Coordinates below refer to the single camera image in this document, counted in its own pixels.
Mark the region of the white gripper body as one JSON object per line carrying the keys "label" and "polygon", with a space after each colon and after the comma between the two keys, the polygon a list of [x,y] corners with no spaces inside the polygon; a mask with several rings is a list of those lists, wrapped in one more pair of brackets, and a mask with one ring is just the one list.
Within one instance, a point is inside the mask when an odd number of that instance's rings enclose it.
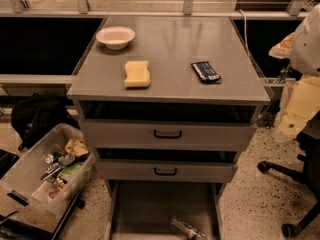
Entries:
{"label": "white gripper body", "polygon": [[279,143],[292,141],[320,111],[320,78],[303,76],[282,92],[273,137]]}

